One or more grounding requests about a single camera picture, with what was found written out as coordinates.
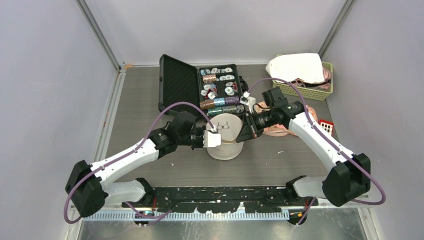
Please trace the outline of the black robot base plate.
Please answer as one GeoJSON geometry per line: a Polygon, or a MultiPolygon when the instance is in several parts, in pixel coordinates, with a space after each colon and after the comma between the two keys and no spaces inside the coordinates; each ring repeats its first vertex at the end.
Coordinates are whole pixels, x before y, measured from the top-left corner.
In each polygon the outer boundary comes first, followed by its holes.
{"type": "Polygon", "coordinates": [[[277,213],[280,208],[304,210],[312,197],[287,198],[284,186],[154,187],[142,200],[131,202],[135,208],[155,209],[160,213],[277,213]]]}

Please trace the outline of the white bra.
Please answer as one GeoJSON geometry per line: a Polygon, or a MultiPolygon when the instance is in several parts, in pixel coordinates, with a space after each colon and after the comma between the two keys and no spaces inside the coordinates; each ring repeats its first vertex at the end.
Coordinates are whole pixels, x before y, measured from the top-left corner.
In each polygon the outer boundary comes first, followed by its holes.
{"type": "Polygon", "coordinates": [[[268,62],[265,70],[272,78],[292,82],[302,80],[307,84],[325,81],[323,65],[317,53],[280,55],[268,62]]]}

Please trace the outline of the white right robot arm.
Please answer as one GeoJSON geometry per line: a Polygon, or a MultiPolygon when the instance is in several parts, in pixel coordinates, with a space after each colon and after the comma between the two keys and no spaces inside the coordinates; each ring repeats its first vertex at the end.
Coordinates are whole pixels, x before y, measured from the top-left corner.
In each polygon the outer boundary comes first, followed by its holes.
{"type": "Polygon", "coordinates": [[[240,97],[246,113],[236,142],[260,137],[265,128],[283,125],[293,132],[316,154],[328,174],[322,177],[299,176],[285,184],[285,198],[299,205],[306,197],[327,199],[340,207],[367,193],[371,188],[371,161],[364,154],[354,154],[327,133],[309,114],[300,101],[289,102],[278,88],[262,93],[268,110],[255,112],[255,99],[249,92],[240,97]]]}

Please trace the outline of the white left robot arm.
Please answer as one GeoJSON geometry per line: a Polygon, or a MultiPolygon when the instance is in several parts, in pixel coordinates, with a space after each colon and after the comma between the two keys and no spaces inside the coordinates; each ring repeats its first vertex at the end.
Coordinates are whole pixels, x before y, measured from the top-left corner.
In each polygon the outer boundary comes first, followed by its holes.
{"type": "Polygon", "coordinates": [[[68,195],[63,210],[65,220],[72,222],[68,217],[70,204],[82,218],[94,215],[105,205],[136,202],[141,207],[148,207],[154,197],[145,180],[117,180],[144,164],[175,152],[179,146],[190,146],[192,149],[215,147],[221,143],[215,139],[220,138],[211,121],[205,126],[197,126],[195,116],[183,112],[165,126],[151,129],[146,137],[133,146],[109,158],[92,164],[85,160],[77,162],[65,185],[68,195]]]}

